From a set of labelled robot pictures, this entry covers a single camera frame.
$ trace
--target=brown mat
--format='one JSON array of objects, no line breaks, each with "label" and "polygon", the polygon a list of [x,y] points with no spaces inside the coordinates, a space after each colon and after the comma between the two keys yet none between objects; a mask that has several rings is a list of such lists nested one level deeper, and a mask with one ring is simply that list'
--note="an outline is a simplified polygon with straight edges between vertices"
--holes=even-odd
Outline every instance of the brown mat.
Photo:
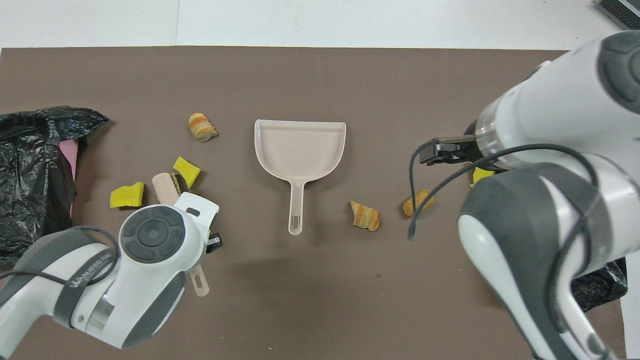
[{"label": "brown mat", "polygon": [[[528,359],[509,314],[458,240],[459,179],[406,239],[411,153],[461,134],[491,101],[557,51],[139,47],[3,49],[0,113],[71,105],[111,119],[78,167],[74,222],[117,234],[131,211],[109,194],[182,156],[193,192],[220,205],[225,246],[202,266],[211,293],[186,296],[149,342],[117,350],[50,318],[12,359]],[[197,143],[192,112],[220,132]],[[258,163],[256,119],[347,124],[340,165],[305,189],[304,231],[287,232],[289,185]],[[433,188],[457,165],[416,169]],[[348,201],[381,213],[370,233]],[[618,302],[590,313],[619,356]]]}]

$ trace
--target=trash bag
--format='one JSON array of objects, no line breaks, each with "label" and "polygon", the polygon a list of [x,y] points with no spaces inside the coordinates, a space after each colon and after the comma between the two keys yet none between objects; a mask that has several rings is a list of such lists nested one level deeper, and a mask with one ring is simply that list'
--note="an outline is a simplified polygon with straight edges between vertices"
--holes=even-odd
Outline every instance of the trash bag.
[{"label": "trash bag", "polygon": [[108,119],[85,108],[59,106],[0,115],[0,265],[15,264],[40,237],[72,226],[76,196],[61,141],[78,139]]},{"label": "trash bag", "polygon": [[603,268],[578,277],[571,282],[571,293],[583,313],[596,306],[621,298],[627,293],[627,262],[625,258],[611,261]]}]

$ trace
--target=white dustpan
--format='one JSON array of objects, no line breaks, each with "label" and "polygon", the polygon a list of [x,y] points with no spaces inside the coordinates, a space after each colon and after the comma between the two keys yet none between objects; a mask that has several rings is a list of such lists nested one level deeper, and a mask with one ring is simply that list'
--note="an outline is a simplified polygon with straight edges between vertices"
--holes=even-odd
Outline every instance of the white dustpan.
[{"label": "white dustpan", "polygon": [[343,122],[255,121],[255,154],[267,172],[291,184],[289,233],[302,233],[304,187],[340,163],[347,125]]}]

